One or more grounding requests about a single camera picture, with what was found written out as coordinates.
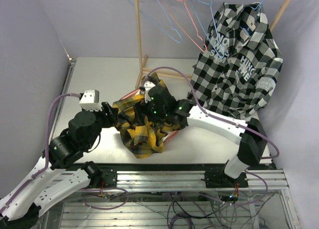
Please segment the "yellow plaid shirt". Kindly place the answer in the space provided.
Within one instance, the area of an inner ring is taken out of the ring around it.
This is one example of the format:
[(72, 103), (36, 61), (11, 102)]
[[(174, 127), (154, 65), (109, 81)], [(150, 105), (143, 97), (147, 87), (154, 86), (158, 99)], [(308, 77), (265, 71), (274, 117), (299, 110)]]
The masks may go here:
[(169, 92), (164, 81), (157, 73), (143, 78), (156, 86), (150, 90), (152, 101), (160, 104), (162, 119), (151, 122), (142, 114), (139, 103), (144, 100), (140, 87), (138, 95), (118, 100), (112, 107), (117, 108), (118, 123), (115, 128), (120, 133), (124, 146), (138, 159), (165, 150), (164, 137), (170, 132), (179, 131), (188, 126), (187, 117), (193, 104), (187, 99), (176, 100)]

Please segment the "black white checkered shirt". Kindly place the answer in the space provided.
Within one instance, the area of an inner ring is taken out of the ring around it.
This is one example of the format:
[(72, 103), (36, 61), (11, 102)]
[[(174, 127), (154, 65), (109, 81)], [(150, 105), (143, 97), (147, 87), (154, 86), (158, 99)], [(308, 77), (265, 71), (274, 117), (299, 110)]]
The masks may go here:
[(283, 59), (263, 9), (257, 16), (250, 8), (257, 4), (223, 3), (215, 13), (225, 57), (220, 59), (205, 43), (207, 51), (199, 54), (194, 65), (189, 100), (236, 119), (248, 118), (268, 105)]

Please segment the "blue hanger of plaid shirt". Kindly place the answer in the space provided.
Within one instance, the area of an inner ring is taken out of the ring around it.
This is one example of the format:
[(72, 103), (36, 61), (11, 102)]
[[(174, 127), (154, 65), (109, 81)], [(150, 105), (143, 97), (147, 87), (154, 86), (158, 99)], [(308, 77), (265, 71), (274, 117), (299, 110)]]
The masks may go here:
[(219, 38), (219, 31), (213, 11), (214, 0), (190, 0), (191, 8), (212, 49), (220, 59), (225, 57), (225, 49)]

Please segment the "blue wire hanger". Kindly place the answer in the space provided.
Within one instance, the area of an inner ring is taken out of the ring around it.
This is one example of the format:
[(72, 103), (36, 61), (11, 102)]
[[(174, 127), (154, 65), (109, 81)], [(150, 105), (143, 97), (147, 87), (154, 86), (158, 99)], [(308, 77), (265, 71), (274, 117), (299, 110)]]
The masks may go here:
[(172, 18), (159, 0), (140, 0), (140, 14), (156, 26), (162, 33), (178, 44), (182, 36), (173, 23)]

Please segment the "blue hanger of checkered shirt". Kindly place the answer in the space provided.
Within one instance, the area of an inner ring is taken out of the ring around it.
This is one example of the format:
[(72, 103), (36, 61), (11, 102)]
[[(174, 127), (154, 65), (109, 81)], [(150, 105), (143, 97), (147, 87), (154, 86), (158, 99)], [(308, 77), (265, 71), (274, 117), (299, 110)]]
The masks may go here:
[(261, 14), (261, 8), (262, 8), (262, 5), (263, 5), (264, 1), (265, 0), (261, 0), (257, 5), (250, 6), (250, 8), (252, 10), (255, 10), (257, 12), (257, 16), (260, 16), (260, 14)]

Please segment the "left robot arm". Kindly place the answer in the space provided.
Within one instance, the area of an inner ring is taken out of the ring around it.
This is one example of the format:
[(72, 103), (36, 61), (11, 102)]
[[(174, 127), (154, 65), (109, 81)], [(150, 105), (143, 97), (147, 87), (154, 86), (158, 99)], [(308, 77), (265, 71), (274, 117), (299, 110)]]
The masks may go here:
[(41, 156), (19, 186), (1, 199), (0, 227), (30, 229), (49, 209), (77, 190), (105, 185), (103, 171), (93, 161), (57, 184), (51, 182), (90, 151), (103, 128), (116, 125), (118, 112), (103, 102), (100, 110), (77, 113), (68, 128), (50, 142), (48, 158)]

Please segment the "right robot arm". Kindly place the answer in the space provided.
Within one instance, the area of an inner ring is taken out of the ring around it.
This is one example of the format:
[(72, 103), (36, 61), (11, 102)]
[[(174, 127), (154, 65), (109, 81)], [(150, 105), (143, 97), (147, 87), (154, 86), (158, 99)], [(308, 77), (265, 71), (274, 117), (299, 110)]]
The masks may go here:
[(226, 162), (220, 174), (222, 185), (232, 186), (244, 170), (260, 164), (266, 143), (263, 141), (265, 132), (256, 118), (246, 122), (205, 111), (193, 101), (176, 100), (167, 88), (151, 82), (141, 90), (145, 96), (146, 115), (152, 122), (202, 128), (239, 146), (237, 154)]

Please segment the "pink plastic basket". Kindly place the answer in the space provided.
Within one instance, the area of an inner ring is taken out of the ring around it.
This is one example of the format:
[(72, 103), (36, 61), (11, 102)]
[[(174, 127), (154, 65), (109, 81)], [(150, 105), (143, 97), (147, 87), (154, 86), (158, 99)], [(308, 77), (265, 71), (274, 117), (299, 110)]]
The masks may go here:
[[(126, 94), (125, 96), (123, 96), (123, 97), (120, 98), (120, 99), (121, 99), (121, 100), (124, 100), (124, 99), (126, 99), (126, 98), (128, 98), (128, 97), (138, 95), (139, 92), (140, 92), (139, 89), (135, 89), (135, 90), (131, 91), (130, 93)], [(170, 141), (171, 139), (173, 139), (177, 134), (178, 134), (178, 131), (170, 132), (166, 137), (164, 137), (164, 141), (163, 141), (164, 144), (165, 144), (165, 145), (168, 144), (169, 141)]]

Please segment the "aluminium frame base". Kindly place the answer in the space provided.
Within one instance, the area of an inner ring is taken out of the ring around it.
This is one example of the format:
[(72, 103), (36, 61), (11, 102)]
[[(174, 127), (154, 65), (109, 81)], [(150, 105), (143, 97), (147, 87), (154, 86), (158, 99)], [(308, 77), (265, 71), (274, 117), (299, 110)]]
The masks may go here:
[[(187, 72), (192, 65), (191, 59), (79, 57), (72, 60), (62, 94), (53, 101), (57, 113), (48, 117), (53, 127), (46, 132), (45, 150), (40, 157), (48, 158), (50, 142), (82, 111), (79, 102), (85, 90), (98, 90), (100, 104), (108, 102), (112, 106), (128, 92), (140, 89), (145, 83), (143, 78), (155, 72), (176, 100), (186, 99), (189, 91)], [(137, 159), (124, 146), (115, 127), (103, 128), (90, 151), (51, 182), (51, 185), (57, 184), (90, 161), (103, 171), (105, 178), (105, 185), (82, 188), (73, 193), (81, 196), (82, 201), (64, 208), (60, 227), (191, 228), (192, 224), (187, 220), (179, 221), (178, 216), (165, 215), (164, 219), (158, 219), (129, 201), (138, 193), (175, 192), (184, 198), (200, 195), (208, 202), (216, 201), (237, 211), (248, 206), (250, 216), (247, 219), (240, 217), (232, 226), (255, 229), (259, 226), (260, 212), (255, 205), (276, 191), (284, 209), (285, 225), (299, 229), (301, 225), (284, 171), (268, 169), (275, 155), (269, 150), (271, 143), (266, 133), (263, 141), (266, 147), (260, 164), (249, 167), (232, 180), (221, 174), (239, 146), (218, 134), (187, 126), (165, 145), (163, 153)]]

